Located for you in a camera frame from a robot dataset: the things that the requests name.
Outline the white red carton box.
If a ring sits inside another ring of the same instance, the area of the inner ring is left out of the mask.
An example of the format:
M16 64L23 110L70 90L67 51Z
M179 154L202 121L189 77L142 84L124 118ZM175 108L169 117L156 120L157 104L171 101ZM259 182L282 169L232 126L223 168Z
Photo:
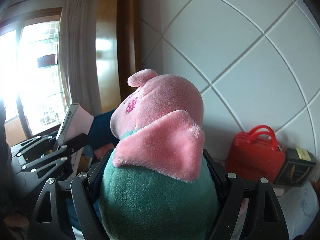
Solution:
M93 120L94 116L89 114L80 104L71 104L57 133L57 144L62 146L80 134L88 135Z

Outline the pig plush green shirt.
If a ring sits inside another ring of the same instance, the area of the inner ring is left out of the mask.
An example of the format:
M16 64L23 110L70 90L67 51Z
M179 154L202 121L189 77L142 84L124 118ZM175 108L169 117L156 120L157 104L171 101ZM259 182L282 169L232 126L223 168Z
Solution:
M205 239L219 203L203 156L203 101L175 75L141 70L111 116L118 138L99 196L110 239Z

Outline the blue plastic storage crate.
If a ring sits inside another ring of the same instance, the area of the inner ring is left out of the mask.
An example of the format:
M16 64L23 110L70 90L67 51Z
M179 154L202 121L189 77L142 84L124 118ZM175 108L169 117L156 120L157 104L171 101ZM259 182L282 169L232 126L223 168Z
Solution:
M115 148L118 144L119 139L113 135L110 128L111 116L114 111L115 109L99 114L94 118L87 138L87 144L91 146L93 152L109 144L112 144L112 148ZM81 231L73 201L66 199L66 202L72 227Z

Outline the red toy suitcase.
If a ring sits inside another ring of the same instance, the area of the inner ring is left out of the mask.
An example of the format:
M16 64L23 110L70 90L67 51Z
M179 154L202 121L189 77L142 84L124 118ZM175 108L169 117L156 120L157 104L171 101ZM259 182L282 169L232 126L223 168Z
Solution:
M267 125L238 133L225 161L225 169L245 180L265 177L273 183L285 162L285 150Z

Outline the black gift box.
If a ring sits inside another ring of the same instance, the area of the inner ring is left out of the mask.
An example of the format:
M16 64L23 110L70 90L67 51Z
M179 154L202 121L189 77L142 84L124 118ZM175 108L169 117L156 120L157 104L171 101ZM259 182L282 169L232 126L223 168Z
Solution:
M287 148L284 165L273 183L301 187L309 179L315 167L315 158L308 150Z

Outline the white curtain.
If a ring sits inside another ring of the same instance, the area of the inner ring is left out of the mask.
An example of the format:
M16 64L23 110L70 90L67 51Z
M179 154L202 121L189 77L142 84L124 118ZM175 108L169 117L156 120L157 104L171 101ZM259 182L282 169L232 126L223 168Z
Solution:
M90 0L65 0L60 17L58 64L67 105L79 103L92 115L102 112L95 37L89 31Z

